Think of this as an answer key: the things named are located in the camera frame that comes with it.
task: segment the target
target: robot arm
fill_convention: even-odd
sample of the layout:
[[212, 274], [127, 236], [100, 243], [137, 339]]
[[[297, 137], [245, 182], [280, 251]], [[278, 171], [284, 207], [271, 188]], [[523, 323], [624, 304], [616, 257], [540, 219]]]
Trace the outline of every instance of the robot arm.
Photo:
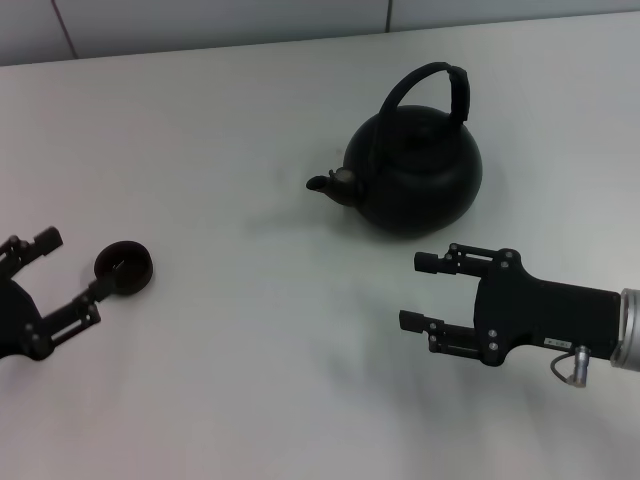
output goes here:
[[151, 279], [151, 257], [142, 245], [111, 245], [96, 261], [98, 278], [69, 304], [43, 317], [31, 296], [12, 278], [24, 266], [61, 245], [60, 233], [51, 227], [36, 236], [33, 243], [12, 236], [0, 246], [0, 358], [25, 355], [44, 360], [57, 346], [100, 322], [97, 303], [114, 293], [137, 293]]
[[[539, 280], [525, 271], [520, 254], [512, 249], [493, 251], [451, 244], [443, 258], [417, 253], [415, 269], [480, 278], [474, 328], [400, 312], [403, 330], [428, 332], [431, 352], [472, 358], [496, 367], [520, 345], [560, 350], [565, 355], [551, 368], [565, 383], [576, 387], [586, 386], [591, 357], [640, 370], [640, 327], [636, 327], [634, 337], [638, 292], [625, 290], [620, 295]], [[569, 356], [575, 357], [574, 374], [565, 378], [555, 365]]]

